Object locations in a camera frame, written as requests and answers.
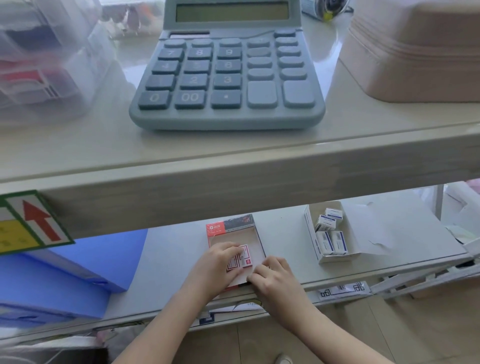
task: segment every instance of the calculator button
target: calculator button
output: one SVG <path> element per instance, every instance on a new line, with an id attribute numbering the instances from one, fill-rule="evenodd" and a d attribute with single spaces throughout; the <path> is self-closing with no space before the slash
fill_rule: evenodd
<path id="1" fill-rule="evenodd" d="M 178 61 L 157 61 L 152 68 L 153 74 L 179 74 L 180 62 Z"/>
<path id="2" fill-rule="evenodd" d="M 219 60 L 234 60 L 241 58 L 241 48 L 219 48 L 216 57 Z"/>
<path id="3" fill-rule="evenodd" d="M 231 60 L 231 61 L 217 60 L 215 71 L 217 71 L 218 73 L 238 73 L 241 71 L 241 61 L 240 60 Z"/>
<path id="4" fill-rule="evenodd" d="M 280 38 L 277 38 L 275 39 L 275 45 L 277 47 L 280 47 L 280 46 L 297 46 L 299 43 L 298 43 L 298 40 L 296 38 L 285 38 L 285 37 L 280 37 Z"/>
<path id="5" fill-rule="evenodd" d="M 216 74 L 213 79 L 214 89 L 235 89 L 241 87 L 241 74 Z"/>
<path id="6" fill-rule="evenodd" d="M 192 47 L 213 47 L 213 41 L 209 38 L 201 38 L 192 40 Z"/>
<path id="7" fill-rule="evenodd" d="M 163 45 L 165 48 L 186 48 L 187 42 L 184 39 L 167 39 Z"/>
<path id="8" fill-rule="evenodd" d="M 138 99 L 140 110 L 163 110 L 170 103 L 169 91 L 144 91 Z"/>
<path id="9" fill-rule="evenodd" d="M 159 60 L 164 61 L 182 61 L 183 60 L 183 49 L 182 48 L 162 48 L 158 54 Z"/>
<path id="10" fill-rule="evenodd" d="M 279 38 L 281 36 L 295 36 L 295 29 L 277 29 L 273 36 Z"/>
<path id="11" fill-rule="evenodd" d="M 278 59 L 278 65 L 282 68 L 303 67 L 303 58 L 302 57 L 280 57 Z"/>
<path id="12" fill-rule="evenodd" d="M 180 78 L 181 90 L 206 90 L 207 85 L 208 75 L 206 73 L 183 74 Z"/>
<path id="13" fill-rule="evenodd" d="M 248 70 L 247 77 L 250 81 L 273 80 L 273 70 L 269 68 L 253 68 Z"/>
<path id="14" fill-rule="evenodd" d="M 176 109 L 203 109 L 205 107 L 205 91 L 179 91 L 175 99 Z"/>
<path id="15" fill-rule="evenodd" d="M 251 48 L 247 50 L 248 57 L 269 57 L 272 54 L 270 48 Z"/>
<path id="16" fill-rule="evenodd" d="M 211 60 L 211 48 L 190 48 L 188 50 L 187 58 L 189 60 Z"/>
<path id="17" fill-rule="evenodd" d="M 270 40 L 268 38 L 254 38 L 247 42 L 248 48 L 269 47 Z"/>
<path id="18" fill-rule="evenodd" d="M 241 91 L 214 90 L 210 101 L 213 109 L 239 109 L 241 105 Z"/>
<path id="19" fill-rule="evenodd" d="M 304 68 L 284 68 L 280 71 L 282 80 L 306 80 L 307 71 Z"/>
<path id="20" fill-rule="evenodd" d="M 283 83 L 283 98 L 287 108 L 312 108 L 315 105 L 310 82 L 285 81 Z"/>
<path id="21" fill-rule="evenodd" d="M 153 74 L 151 75 L 145 89 L 149 91 L 170 90 L 175 88 L 175 76 L 172 74 Z"/>
<path id="22" fill-rule="evenodd" d="M 249 81 L 247 103 L 251 109 L 274 109 L 278 105 L 273 81 Z"/>
<path id="23" fill-rule="evenodd" d="M 186 61 L 184 73 L 210 73 L 210 61 Z"/>
<path id="24" fill-rule="evenodd" d="M 301 54 L 300 48 L 295 46 L 281 46 L 276 51 L 277 56 L 299 56 Z"/>
<path id="25" fill-rule="evenodd" d="M 272 59 L 270 57 L 252 57 L 248 58 L 248 68 L 272 68 Z"/>
<path id="26" fill-rule="evenodd" d="M 240 47 L 241 40 L 239 38 L 224 38 L 220 40 L 221 47 Z"/>

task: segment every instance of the white countertop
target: white countertop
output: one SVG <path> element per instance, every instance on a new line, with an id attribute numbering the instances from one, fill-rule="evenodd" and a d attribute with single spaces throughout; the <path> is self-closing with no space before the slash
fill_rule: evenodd
<path id="1" fill-rule="evenodd" d="M 305 290 L 328 288 L 371 277 L 429 267 L 452 265 L 469 255 L 411 191 L 357 197 L 347 201 L 373 201 L 382 223 L 397 243 L 388 255 L 362 254 L 351 262 L 318 264 L 303 217 L 306 206 L 256 212 L 255 224 L 267 255 L 285 257 Z M 77 319 L 33 330 L 23 330 L 15 339 L 75 333 L 154 317 L 180 288 L 199 256 L 208 248 L 205 225 L 221 218 L 150 229 L 130 289 L 113 294 L 102 320 Z M 255 297 L 251 287 L 225 292 L 207 308 L 230 306 Z"/>
<path id="2" fill-rule="evenodd" d="M 303 131 L 144 131 L 128 106 L 156 39 L 118 42 L 87 115 L 0 130 L 0 193 L 40 190 L 83 237 L 480 176 L 480 104 L 368 97 L 337 63 L 349 20 L 302 19 L 327 106 Z"/>

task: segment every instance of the shoe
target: shoe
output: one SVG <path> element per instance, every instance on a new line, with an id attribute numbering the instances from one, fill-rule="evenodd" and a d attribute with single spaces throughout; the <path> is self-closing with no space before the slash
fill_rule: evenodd
<path id="1" fill-rule="evenodd" d="M 289 356 L 281 353 L 278 357 L 276 357 L 275 364 L 293 364 L 293 360 Z"/>

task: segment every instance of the calculator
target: calculator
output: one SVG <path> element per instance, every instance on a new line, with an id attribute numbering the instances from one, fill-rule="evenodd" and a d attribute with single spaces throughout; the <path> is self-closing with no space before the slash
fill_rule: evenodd
<path id="1" fill-rule="evenodd" d="M 304 129 L 325 103 L 300 0 L 167 0 L 130 105 L 150 130 Z"/>

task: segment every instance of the floor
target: floor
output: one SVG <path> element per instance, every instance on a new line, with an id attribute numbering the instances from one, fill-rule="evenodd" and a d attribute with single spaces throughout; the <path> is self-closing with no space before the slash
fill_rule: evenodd
<path id="1" fill-rule="evenodd" d="M 480 286 L 430 298 L 381 297 L 321 309 L 343 329 L 396 364 L 480 363 Z M 270 317 L 189 333 L 174 364 L 321 363 Z"/>

